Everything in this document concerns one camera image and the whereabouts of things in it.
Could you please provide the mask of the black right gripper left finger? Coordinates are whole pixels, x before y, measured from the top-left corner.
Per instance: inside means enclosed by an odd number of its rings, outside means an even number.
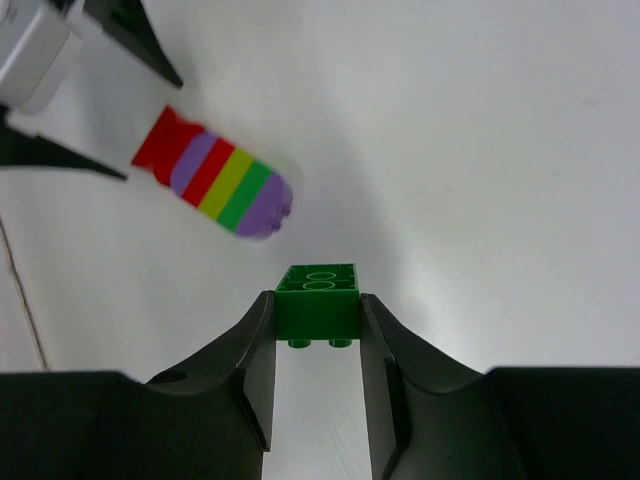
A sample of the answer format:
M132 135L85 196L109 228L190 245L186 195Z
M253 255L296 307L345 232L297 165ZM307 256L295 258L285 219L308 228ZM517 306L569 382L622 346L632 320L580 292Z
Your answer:
M5 479L258 479L271 447L275 296L141 383L116 371L1 378Z

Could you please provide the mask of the multicolour lego tower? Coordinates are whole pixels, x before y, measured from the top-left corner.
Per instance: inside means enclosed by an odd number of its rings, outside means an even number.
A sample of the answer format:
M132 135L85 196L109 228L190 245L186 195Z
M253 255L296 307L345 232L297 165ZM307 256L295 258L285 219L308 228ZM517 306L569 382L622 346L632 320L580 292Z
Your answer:
M291 213L293 191L280 172L170 106L131 165L238 237L266 239Z

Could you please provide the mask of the green top lego brick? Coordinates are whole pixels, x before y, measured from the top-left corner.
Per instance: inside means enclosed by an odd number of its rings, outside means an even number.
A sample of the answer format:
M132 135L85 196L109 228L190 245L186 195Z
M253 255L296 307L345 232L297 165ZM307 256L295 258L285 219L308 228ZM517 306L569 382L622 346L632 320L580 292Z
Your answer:
M359 303L355 265L293 265L275 290L277 339L298 349L348 347L360 338Z

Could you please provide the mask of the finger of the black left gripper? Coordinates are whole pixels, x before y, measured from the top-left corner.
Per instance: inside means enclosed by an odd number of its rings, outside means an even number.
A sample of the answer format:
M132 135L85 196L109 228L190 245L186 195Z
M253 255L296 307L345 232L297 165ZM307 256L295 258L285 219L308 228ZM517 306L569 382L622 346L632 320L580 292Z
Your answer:
M42 136L30 136L8 123L8 107L1 108L1 167L84 170L126 181L128 176Z
M140 0L86 0L83 11L102 31L180 89L183 79L165 55Z

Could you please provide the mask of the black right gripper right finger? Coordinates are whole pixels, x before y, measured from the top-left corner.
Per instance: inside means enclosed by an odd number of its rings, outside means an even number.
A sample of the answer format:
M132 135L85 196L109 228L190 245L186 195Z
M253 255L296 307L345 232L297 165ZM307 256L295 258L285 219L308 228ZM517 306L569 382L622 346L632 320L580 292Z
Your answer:
M360 358L377 479L635 479L639 372L498 367L479 373L423 340L374 295Z

